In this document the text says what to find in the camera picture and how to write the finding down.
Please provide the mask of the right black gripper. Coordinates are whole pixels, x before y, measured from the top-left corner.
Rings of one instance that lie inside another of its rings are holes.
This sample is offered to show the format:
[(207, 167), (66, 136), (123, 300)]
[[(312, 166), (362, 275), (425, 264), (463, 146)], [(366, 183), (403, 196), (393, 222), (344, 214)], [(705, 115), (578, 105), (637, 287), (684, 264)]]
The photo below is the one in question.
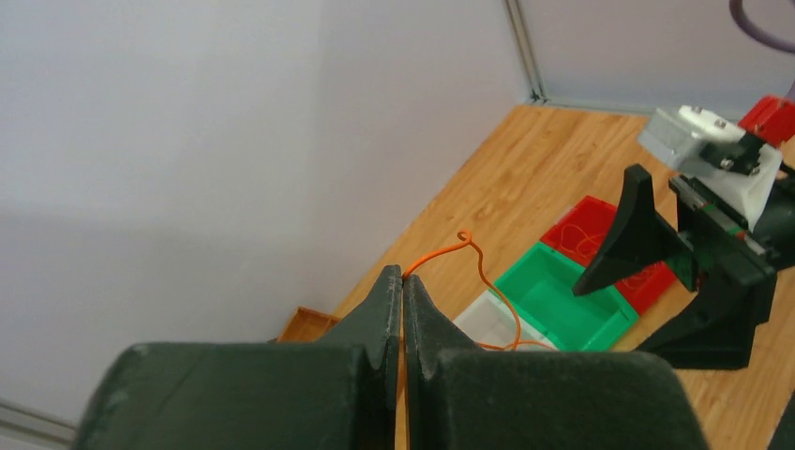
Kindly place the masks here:
[(746, 368), (778, 274), (794, 264), (794, 169), (781, 164), (753, 231), (695, 178), (678, 175), (668, 185), (677, 231), (655, 209), (651, 174), (639, 164), (624, 170), (616, 215), (572, 293), (594, 293), (666, 261), (695, 296), (638, 349), (675, 368)]

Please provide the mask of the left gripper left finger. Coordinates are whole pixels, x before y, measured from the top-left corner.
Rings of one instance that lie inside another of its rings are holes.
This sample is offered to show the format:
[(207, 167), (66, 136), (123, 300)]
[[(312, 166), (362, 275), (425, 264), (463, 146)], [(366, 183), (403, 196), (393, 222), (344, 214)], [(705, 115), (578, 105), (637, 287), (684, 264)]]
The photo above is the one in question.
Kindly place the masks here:
[(312, 342), (147, 342), (91, 397), (77, 449), (390, 449), (402, 278)]

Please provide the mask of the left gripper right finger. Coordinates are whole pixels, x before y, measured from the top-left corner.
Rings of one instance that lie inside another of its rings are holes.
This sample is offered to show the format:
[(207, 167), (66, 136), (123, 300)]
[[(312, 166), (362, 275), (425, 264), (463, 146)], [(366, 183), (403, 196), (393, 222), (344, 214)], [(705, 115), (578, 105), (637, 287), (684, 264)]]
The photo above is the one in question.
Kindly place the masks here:
[(645, 352), (480, 348), (403, 284), (412, 449), (704, 449), (672, 367)]

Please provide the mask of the red plastic bin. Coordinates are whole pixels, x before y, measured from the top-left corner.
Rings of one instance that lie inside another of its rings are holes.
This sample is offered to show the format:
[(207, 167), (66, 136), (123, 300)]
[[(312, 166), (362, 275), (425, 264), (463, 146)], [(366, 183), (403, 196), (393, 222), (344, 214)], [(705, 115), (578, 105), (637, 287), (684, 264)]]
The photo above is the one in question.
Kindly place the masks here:
[[(565, 212), (540, 241), (585, 267), (595, 257), (615, 218), (617, 207), (593, 196), (585, 196)], [(617, 282), (614, 287), (640, 316), (677, 280), (663, 262)]]

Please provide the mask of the green plastic bin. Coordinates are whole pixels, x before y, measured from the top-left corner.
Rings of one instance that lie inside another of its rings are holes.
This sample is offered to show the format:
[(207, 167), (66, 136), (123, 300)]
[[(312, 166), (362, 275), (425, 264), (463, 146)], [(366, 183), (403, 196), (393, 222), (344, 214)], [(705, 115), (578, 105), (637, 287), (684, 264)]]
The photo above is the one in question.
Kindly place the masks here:
[(608, 351), (637, 322), (638, 314), (614, 287), (575, 296), (584, 268), (537, 243), (494, 285), (519, 317), (562, 351)]

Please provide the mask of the wooden compartment tray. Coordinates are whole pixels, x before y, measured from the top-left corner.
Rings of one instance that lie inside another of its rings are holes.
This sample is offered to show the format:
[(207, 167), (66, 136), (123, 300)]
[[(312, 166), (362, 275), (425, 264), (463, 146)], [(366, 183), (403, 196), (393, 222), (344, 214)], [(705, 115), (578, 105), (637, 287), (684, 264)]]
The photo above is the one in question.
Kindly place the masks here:
[(298, 307), (276, 338), (276, 342), (315, 341), (339, 322), (339, 317), (308, 307)]

